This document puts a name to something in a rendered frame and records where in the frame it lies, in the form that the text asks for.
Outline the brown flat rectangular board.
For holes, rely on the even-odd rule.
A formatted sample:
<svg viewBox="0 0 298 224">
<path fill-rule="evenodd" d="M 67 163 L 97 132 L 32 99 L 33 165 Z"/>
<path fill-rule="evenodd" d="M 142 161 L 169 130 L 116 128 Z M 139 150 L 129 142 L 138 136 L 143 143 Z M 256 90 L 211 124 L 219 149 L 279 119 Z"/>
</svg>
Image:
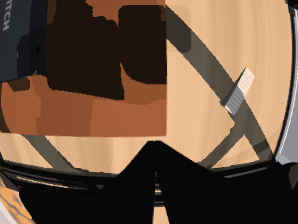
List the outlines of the brown flat rectangular board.
<svg viewBox="0 0 298 224">
<path fill-rule="evenodd" d="M 45 55 L 0 84 L 0 133 L 166 136 L 165 0 L 48 0 Z"/>
</svg>

